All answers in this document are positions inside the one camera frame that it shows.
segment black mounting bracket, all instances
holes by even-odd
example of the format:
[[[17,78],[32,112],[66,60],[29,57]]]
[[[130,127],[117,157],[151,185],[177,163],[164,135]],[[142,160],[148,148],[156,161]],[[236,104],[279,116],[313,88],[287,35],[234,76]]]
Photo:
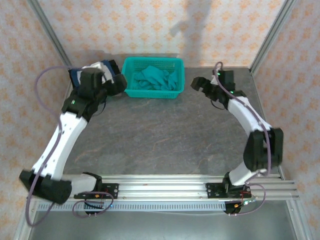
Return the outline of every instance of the black mounting bracket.
[[[208,199],[249,199],[252,197],[249,186],[232,185],[229,172],[224,175],[222,182],[208,182],[205,188]]]
[[[248,186],[241,186],[238,190],[226,192],[222,182],[208,182],[205,184],[205,188],[208,199],[250,199],[252,197],[251,189]]]
[[[102,177],[91,173],[91,172],[83,172],[83,174],[90,175],[95,177],[96,183],[92,192],[105,192],[111,194],[113,199],[118,199],[119,194],[119,184],[118,183],[103,183]],[[104,194],[92,194],[92,193],[79,193],[73,196],[75,199],[85,199],[85,200],[92,200],[92,199],[110,199],[111,197]]]
[[[236,202],[226,202],[225,203],[225,213],[226,214],[238,214],[240,213],[241,206],[236,207],[236,205],[240,205],[240,201]]]
[[[101,189],[98,192],[106,192],[113,196],[113,199],[118,199],[119,193],[119,184],[118,183],[102,183]],[[85,199],[85,200],[92,200],[92,199],[111,199],[110,196],[104,194],[84,194],[79,193],[73,196],[74,199]]]

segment blue object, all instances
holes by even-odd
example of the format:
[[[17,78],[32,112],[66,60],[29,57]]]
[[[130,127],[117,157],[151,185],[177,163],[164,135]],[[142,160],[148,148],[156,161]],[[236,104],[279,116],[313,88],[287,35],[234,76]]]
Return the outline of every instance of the blue object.
[[[178,75],[177,71],[169,73],[167,70],[148,66],[134,75],[134,80],[139,81],[142,90],[174,91],[177,88]]]
[[[128,57],[122,72],[125,92],[132,98],[175,99],[185,87],[185,66],[180,58]]]
[[[103,63],[103,64],[109,69],[112,77],[114,77],[114,76],[115,76],[115,72],[113,71],[113,69],[112,69],[109,61],[108,61],[108,60],[102,60],[102,61],[100,61],[100,62]],[[79,84],[79,79],[78,79],[78,74],[77,74],[77,72],[79,72],[79,71],[72,69],[72,70],[71,70],[71,73],[70,73],[72,82],[73,82],[73,84],[74,84],[75,87],[78,87],[78,86],[80,85],[80,84]]]

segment metal bar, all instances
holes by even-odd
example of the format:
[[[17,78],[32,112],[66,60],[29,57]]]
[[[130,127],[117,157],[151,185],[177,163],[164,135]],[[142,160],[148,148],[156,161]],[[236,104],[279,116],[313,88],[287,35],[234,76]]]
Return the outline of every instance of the metal bar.
[[[103,175],[103,183],[118,183],[116,201],[208,201],[206,183],[221,183],[222,176],[210,175]],[[281,180],[278,174],[270,177],[257,177],[250,181],[260,184],[266,190],[266,199],[298,200],[299,195],[294,181]],[[251,192],[262,199],[264,191],[252,186]],[[215,198],[213,201],[234,201],[233,198]]]
[[[267,36],[265,37],[257,55],[255,56],[251,67],[250,72],[254,75],[257,70],[259,69],[262,61],[266,57],[270,47],[274,43],[275,39],[277,38],[280,30],[282,29],[283,25],[286,22],[289,14],[291,13],[292,8],[294,7],[297,0],[286,0],[282,5],[280,12],[278,13],[275,21],[273,22]]]
[[[77,201],[67,201],[63,205],[54,205],[51,211],[55,212],[71,212]],[[75,210],[87,211],[87,212],[99,212],[110,204],[110,200],[104,200],[103,202],[97,201],[97,203],[91,203],[101,209],[89,207],[84,203],[79,203],[75,206]],[[41,201],[38,205],[38,212],[46,212],[51,205],[51,202]],[[108,212],[207,212],[207,211],[225,211],[226,205],[221,201],[188,201],[188,202],[176,202],[176,201],[115,201],[113,205],[108,209]]]
[[[298,240],[313,240],[301,201],[286,201],[292,226]]]
[[[71,61],[68,58],[64,48],[62,47],[54,29],[52,28],[47,16],[45,15],[41,5],[37,0],[27,0],[30,7],[34,11],[35,15],[37,16],[39,22],[41,23],[45,33],[48,35],[49,39],[51,40],[52,44],[54,45],[54,48],[58,52],[58,54],[61,57],[61,60],[63,63],[67,66],[71,66]]]

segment wire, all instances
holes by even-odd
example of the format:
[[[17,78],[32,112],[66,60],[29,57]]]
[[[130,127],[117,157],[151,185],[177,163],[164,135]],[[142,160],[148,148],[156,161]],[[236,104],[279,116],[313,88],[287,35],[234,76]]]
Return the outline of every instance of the wire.
[[[218,76],[218,65],[221,65],[221,69],[223,68],[224,64],[222,63],[222,61],[218,61],[213,69],[213,75],[219,85],[219,87],[227,94],[229,95],[232,99],[236,100],[237,102],[241,103],[246,109],[249,110],[249,112],[253,115],[253,117],[256,119],[256,121],[259,123],[260,127],[263,129],[264,135],[265,135],[265,140],[266,140],[266,148],[267,148],[267,175],[270,174],[271,171],[271,146],[270,146],[270,139],[269,139],[269,135],[268,135],[268,131],[266,129],[266,127],[261,123],[258,115],[255,113],[255,111],[249,107],[248,105],[246,105],[243,101],[241,101],[239,98],[237,98],[236,96],[234,96],[231,92],[229,92],[227,89],[225,89],[224,86],[222,86],[221,82],[219,81],[219,76]]]
[[[248,191],[242,191],[242,192],[241,192],[241,203],[243,203],[245,194],[251,194],[251,192],[248,192]]]
[[[105,108],[106,108],[106,105],[107,105],[107,98],[105,98],[104,99],[104,101],[103,101],[103,108],[102,108],[102,110],[101,110],[101,112],[99,112],[97,115],[92,115],[92,117],[96,117],[96,116],[99,116],[100,114],[102,114],[103,112],[104,112],[104,110],[105,110]]]
[[[258,174],[263,174],[265,176],[268,176],[270,174],[271,171],[271,146],[270,146],[270,138],[268,135],[268,131],[266,129],[266,127],[261,123],[259,117],[257,116],[257,114],[255,113],[255,111],[249,107],[248,105],[246,105],[243,101],[241,101],[239,98],[237,98],[236,96],[234,96],[231,92],[229,92],[227,89],[225,89],[224,86],[222,86],[221,82],[219,81],[219,76],[218,76],[218,70],[222,69],[224,66],[222,61],[218,61],[215,65],[214,65],[214,69],[213,69],[213,75],[215,77],[216,82],[218,83],[219,87],[227,94],[229,95],[232,99],[235,99],[237,102],[241,103],[246,109],[249,110],[249,112],[253,115],[253,117],[256,119],[256,121],[258,122],[258,124],[261,126],[261,128],[263,129],[264,135],[265,135],[265,141],[266,141],[266,149],[267,149],[267,172],[266,174],[262,173],[262,172],[258,172],[257,174],[255,174],[254,176],[250,177],[246,182],[245,185],[248,187],[251,186],[258,186],[261,187],[263,190],[263,199],[261,204],[255,208],[254,210],[248,211],[248,212],[243,212],[243,213],[238,213],[238,214],[232,214],[232,216],[237,216],[237,215],[246,215],[249,213],[253,213],[255,211],[257,211],[258,209],[260,209],[262,207],[262,205],[265,203],[266,201],[266,189],[261,185],[261,184],[251,184],[249,183],[250,180],[254,179]]]
[[[85,202],[84,205],[86,205],[86,206],[88,206],[90,208],[93,208],[93,209],[103,209],[103,207],[101,207],[101,206],[94,206],[94,205],[91,205],[91,204],[89,204],[87,202]]]
[[[220,107],[216,106],[214,104],[214,101],[211,100],[210,102],[211,102],[211,105],[214,106],[216,109],[225,110],[225,108],[220,108]]]
[[[52,207],[54,206],[54,202],[50,205],[50,207],[48,208],[48,210],[46,211],[45,215],[36,223],[32,223],[31,219],[30,219],[30,204],[31,204],[31,198],[32,198],[32,195],[35,191],[35,187],[36,187],[36,184],[37,184],[37,181],[41,175],[41,172],[44,170],[44,168],[46,167],[50,157],[52,156],[52,154],[54,153],[54,151],[56,150],[59,142],[60,142],[60,139],[61,139],[61,136],[62,136],[62,123],[61,123],[61,120],[60,120],[60,116],[58,114],[56,114],[51,108],[49,108],[48,106],[46,106],[46,104],[41,100],[40,98],[40,95],[39,95],[39,92],[38,92],[38,83],[39,83],[39,80],[41,78],[41,76],[43,74],[45,74],[46,72],[50,71],[50,70],[54,70],[54,69],[72,69],[72,70],[81,70],[82,68],[81,67],[74,67],[74,66],[51,66],[51,67],[48,67],[46,68],[45,70],[43,70],[35,79],[34,81],[34,85],[33,85],[33,90],[34,90],[34,93],[35,93],[35,97],[36,99],[38,100],[39,104],[44,108],[46,109],[51,115],[54,116],[54,118],[56,119],[56,121],[58,122],[58,136],[52,146],[52,149],[50,150],[50,152],[48,153],[48,155],[46,156],[46,158],[44,159],[43,163],[41,164],[39,170],[37,171],[37,173],[35,174],[35,177],[32,181],[32,184],[31,184],[31,187],[30,187],[30,190],[28,192],[28,196],[26,198],[26,204],[25,204],[25,220],[27,222],[27,224],[30,226],[30,227],[35,227],[37,225],[39,225],[46,217],[47,215],[49,214],[49,212],[51,211]]]
[[[83,192],[83,194],[102,194],[102,195],[107,195],[107,196],[109,196],[110,198],[111,198],[111,203],[105,208],[105,209],[103,209],[102,211],[100,211],[100,212],[98,212],[98,213],[95,213],[94,215],[95,216],[98,216],[98,215],[101,215],[101,214],[103,214],[103,213],[105,213],[111,206],[112,206],[112,204],[114,203],[114,197],[110,194],[110,193],[108,193],[108,192],[105,192],[105,191],[85,191],[85,192]],[[86,218],[90,218],[91,217],[91,214],[89,214],[89,215],[79,215],[79,214],[77,214],[77,212],[75,211],[75,208],[76,208],[76,205],[78,205],[78,204],[80,204],[80,203],[84,203],[84,204],[88,204],[88,203],[90,203],[90,204],[96,204],[97,203],[97,201],[91,201],[91,200],[80,200],[80,201],[77,201],[74,205],[73,205],[73,207],[72,207],[72,213],[73,213],[73,215],[75,216],[75,217],[77,217],[77,218],[80,218],[80,219],[86,219]]]

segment green cloth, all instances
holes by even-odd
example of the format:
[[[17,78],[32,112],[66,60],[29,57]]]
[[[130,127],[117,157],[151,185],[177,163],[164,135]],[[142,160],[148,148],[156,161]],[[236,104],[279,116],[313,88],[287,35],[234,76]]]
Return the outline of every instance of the green cloth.
[[[178,73],[169,73],[150,65],[137,73],[134,79],[138,81],[141,90],[174,91],[177,89]]]

